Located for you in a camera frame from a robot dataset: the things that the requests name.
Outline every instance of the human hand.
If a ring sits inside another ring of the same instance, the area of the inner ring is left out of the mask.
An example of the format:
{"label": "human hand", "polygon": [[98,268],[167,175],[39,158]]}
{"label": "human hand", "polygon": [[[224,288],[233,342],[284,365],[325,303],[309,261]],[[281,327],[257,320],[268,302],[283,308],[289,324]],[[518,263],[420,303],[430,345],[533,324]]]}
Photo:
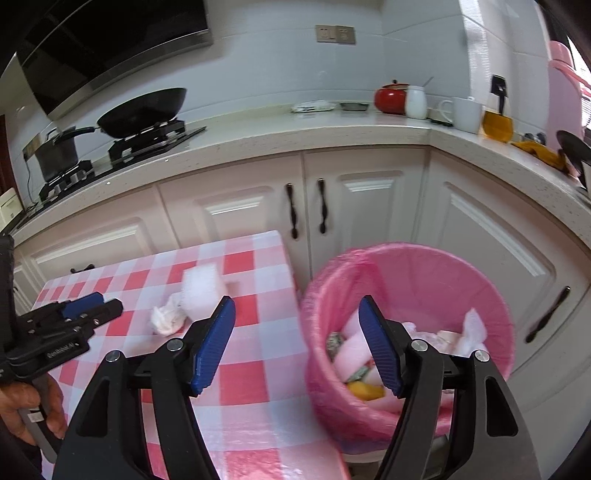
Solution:
{"label": "human hand", "polygon": [[[47,428],[56,437],[63,438],[67,429],[64,409],[61,406],[64,395],[51,375],[47,375],[47,385],[48,403],[51,407],[51,411],[46,412]],[[32,385],[15,382],[0,387],[0,416],[2,420],[10,433],[31,445],[36,445],[36,442],[22,422],[18,409],[37,408],[40,403],[39,392]]]}

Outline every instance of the plastic bag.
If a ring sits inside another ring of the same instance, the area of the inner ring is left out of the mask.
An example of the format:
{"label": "plastic bag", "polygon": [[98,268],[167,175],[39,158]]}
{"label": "plastic bag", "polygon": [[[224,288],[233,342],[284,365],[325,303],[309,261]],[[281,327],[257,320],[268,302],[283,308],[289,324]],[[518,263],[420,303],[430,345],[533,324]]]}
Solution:
{"label": "plastic bag", "polygon": [[[446,252],[414,244],[351,250],[328,262],[310,283],[301,323],[310,359],[306,384],[316,416],[351,455],[388,447],[399,414],[374,410],[338,379],[326,353],[331,332],[342,331],[364,295],[387,319],[413,322],[417,330],[461,332],[471,308],[486,326],[486,348],[508,378],[514,360],[513,325],[493,284],[476,268]],[[440,411],[436,434],[449,431],[451,406]]]}

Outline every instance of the frying pan handle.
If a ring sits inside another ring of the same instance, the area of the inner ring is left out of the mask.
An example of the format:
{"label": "frying pan handle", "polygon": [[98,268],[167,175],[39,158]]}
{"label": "frying pan handle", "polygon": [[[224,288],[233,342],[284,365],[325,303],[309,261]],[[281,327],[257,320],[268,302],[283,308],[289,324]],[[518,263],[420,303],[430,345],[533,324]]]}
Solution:
{"label": "frying pan handle", "polygon": [[95,130],[97,130],[97,127],[84,127],[70,130],[69,132],[62,132],[61,134],[57,134],[55,137],[53,137],[53,144],[57,145],[58,143],[65,142],[66,140],[77,137],[78,135],[91,134]]}

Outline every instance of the kitchen cabinet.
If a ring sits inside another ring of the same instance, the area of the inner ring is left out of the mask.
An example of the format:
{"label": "kitchen cabinet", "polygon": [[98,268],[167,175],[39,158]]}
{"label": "kitchen cabinet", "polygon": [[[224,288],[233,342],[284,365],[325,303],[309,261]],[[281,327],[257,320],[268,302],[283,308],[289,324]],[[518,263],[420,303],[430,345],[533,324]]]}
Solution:
{"label": "kitchen cabinet", "polygon": [[39,285],[35,280],[18,251],[14,254],[13,275],[12,291],[14,293],[14,303],[17,313],[22,315],[32,309],[42,285]]}
{"label": "kitchen cabinet", "polygon": [[564,461],[591,420],[591,292],[568,321],[508,385],[527,423],[548,478]]}
{"label": "kitchen cabinet", "polygon": [[178,248],[156,186],[66,219],[18,247],[41,285],[52,278]]}
{"label": "kitchen cabinet", "polygon": [[[590,260],[539,207],[466,163],[434,150],[417,242],[463,258],[497,287],[515,325],[516,372],[567,321],[589,287]],[[565,287],[570,294],[535,340],[525,337]]]}
{"label": "kitchen cabinet", "polygon": [[[297,217],[295,239],[287,184]],[[181,247],[278,230],[299,288],[310,281],[301,154],[201,171],[159,189]]]}
{"label": "kitchen cabinet", "polygon": [[422,147],[304,154],[313,274],[349,248],[412,240],[426,156]]}

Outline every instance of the small dish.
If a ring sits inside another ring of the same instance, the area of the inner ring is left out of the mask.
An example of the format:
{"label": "small dish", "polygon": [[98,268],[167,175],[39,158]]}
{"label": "small dish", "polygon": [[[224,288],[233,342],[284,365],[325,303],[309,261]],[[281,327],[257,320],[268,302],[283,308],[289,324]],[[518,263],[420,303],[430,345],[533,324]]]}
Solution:
{"label": "small dish", "polygon": [[365,112],[369,108],[368,103],[343,102],[340,107],[347,112]]}

